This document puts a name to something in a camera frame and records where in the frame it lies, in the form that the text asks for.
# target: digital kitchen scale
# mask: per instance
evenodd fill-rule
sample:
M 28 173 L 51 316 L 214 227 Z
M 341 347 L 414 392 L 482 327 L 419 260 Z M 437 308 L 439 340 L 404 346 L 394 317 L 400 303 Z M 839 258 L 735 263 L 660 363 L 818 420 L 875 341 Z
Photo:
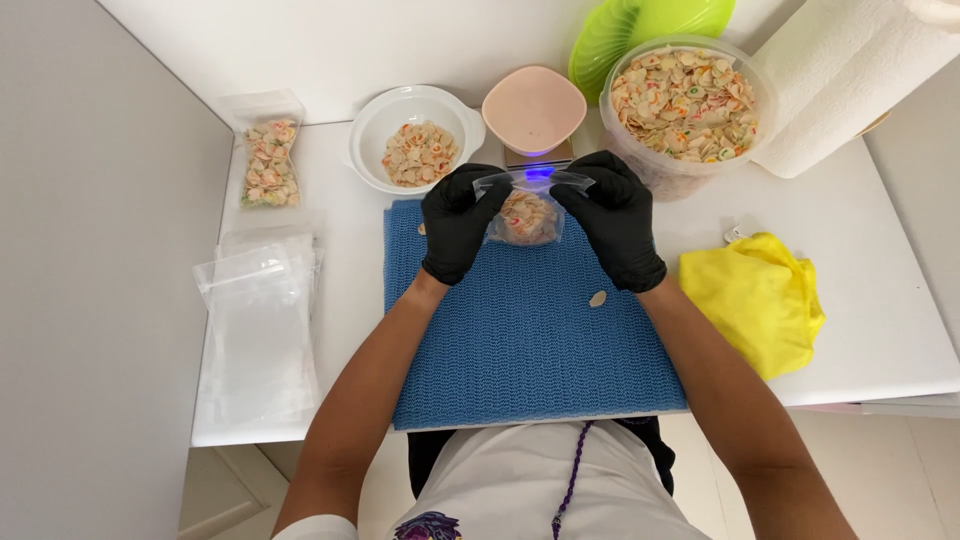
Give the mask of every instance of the digital kitchen scale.
M 520 171 L 524 169 L 553 167 L 555 169 L 566 169 L 576 158 L 573 155 L 573 143 L 569 137 L 560 146 L 540 156 L 522 156 L 517 152 L 503 147 L 503 163 L 508 171 Z

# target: black nitrile glove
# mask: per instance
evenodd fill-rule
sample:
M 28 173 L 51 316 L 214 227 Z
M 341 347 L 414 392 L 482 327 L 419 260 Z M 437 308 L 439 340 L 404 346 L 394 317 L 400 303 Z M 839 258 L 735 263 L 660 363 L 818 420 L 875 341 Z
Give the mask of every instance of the black nitrile glove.
M 666 264 L 654 249 L 653 196 L 620 158 L 608 151 L 574 161 L 565 172 L 596 184 L 587 197 L 558 184 L 550 194 L 577 218 L 593 252 L 616 288 L 646 292 L 666 277 Z
M 431 189 L 420 209 L 426 229 L 423 269 L 441 283 L 455 285 L 464 278 L 483 244 L 483 233 L 514 190 L 495 184 L 479 201 L 473 181 L 504 172 L 499 167 L 465 163 Z

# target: tub of prawn crackers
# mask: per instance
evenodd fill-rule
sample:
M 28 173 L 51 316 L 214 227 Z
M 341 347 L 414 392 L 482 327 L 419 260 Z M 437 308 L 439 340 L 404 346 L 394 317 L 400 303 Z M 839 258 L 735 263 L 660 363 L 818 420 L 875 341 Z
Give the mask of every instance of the tub of prawn crackers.
M 599 147 L 655 201 L 678 201 L 755 156 L 776 112 L 773 85 L 743 51 L 709 37 L 658 37 L 607 76 Z
M 572 185 L 584 193 L 593 180 L 552 167 L 497 173 L 473 181 L 477 199 L 494 184 L 507 183 L 513 192 L 487 226 L 487 239 L 515 246 L 558 242 L 564 230 L 564 207 L 550 196 L 556 184 Z

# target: person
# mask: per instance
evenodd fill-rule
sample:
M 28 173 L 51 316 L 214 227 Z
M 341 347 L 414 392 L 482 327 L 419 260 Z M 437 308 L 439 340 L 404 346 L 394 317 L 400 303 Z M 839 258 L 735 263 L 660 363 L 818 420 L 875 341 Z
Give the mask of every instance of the person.
M 595 184 L 586 196 L 561 184 L 551 195 L 583 227 L 613 284 L 632 291 L 653 321 L 694 418 L 743 495 L 756 538 L 855 539 L 780 402 L 666 275 L 654 248 L 650 191 L 609 152 L 567 171 Z M 511 192 L 499 184 L 474 199 L 473 180 L 495 172 L 463 165 L 423 199 L 421 269 L 317 411 L 276 540 L 358 538 L 364 476 L 420 339 Z M 673 454 L 656 419 L 414 433 L 409 450 L 417 501 L 388 540 L 707 538 L 671 498 Z

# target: green plastic lid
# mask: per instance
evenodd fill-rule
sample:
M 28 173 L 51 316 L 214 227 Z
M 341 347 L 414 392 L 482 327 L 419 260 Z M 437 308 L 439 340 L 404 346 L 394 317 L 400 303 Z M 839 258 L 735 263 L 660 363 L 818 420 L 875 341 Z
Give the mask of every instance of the green plastic lid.
M 719 37 L 735 0 L 607 0 L 594 8 L 577 37 L 567 68 L 570 82 L 596 104 L 613 65 L 654 37 Z

